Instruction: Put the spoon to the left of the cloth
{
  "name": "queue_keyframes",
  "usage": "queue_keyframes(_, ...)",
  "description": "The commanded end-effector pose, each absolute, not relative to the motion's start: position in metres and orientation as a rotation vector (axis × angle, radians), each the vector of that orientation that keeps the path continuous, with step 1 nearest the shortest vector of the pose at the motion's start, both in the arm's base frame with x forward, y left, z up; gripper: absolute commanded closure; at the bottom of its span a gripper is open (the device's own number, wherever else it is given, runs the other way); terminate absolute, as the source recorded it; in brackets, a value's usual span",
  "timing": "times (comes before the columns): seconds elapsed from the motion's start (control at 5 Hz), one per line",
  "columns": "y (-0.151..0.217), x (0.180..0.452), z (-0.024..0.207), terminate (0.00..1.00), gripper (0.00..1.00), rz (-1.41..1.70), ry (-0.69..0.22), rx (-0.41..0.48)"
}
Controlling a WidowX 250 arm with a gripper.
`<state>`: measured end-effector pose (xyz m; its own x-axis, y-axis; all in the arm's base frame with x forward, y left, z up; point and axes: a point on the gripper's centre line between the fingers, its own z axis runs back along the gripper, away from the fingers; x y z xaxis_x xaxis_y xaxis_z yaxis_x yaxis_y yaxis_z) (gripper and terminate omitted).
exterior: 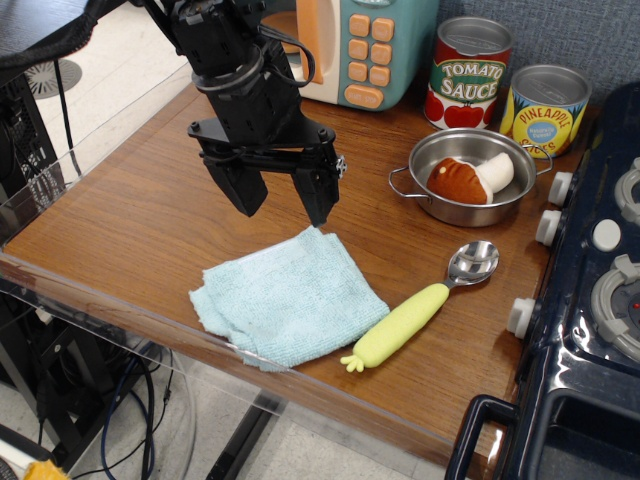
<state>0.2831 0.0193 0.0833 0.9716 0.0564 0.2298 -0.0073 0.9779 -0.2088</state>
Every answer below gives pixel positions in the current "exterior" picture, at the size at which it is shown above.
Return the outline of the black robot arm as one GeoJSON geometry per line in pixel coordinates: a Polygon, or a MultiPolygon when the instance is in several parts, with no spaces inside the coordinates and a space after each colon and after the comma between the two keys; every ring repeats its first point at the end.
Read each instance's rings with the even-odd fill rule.
{"type": "Polygon", "coordinates": [[[262,1],[148,1],[146,10],[214,109],[190,137],[214,182],[253,216],[267,197],[263,173],[291,176],[312,225],[326,223],[346,170],[335,132],[307,118],[283,45],[290,36],[263,24],[262,1]]]}

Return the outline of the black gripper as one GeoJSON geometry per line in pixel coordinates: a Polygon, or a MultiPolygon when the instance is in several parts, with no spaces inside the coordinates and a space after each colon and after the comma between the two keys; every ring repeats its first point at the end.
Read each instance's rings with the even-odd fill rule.
{"type": "Polygon", "coordinates": [[[215,116],[192,122],[188,134],[200,143],[208,157],[204,165],[233,206],[253,216],[268,195],[259,171],[291,173],[311,224],[323,226],[339,201],[346,163],[335,151],[335,132],[303,114],[298,88],[274,74],[194,74],[192,80],[215,116]]]}

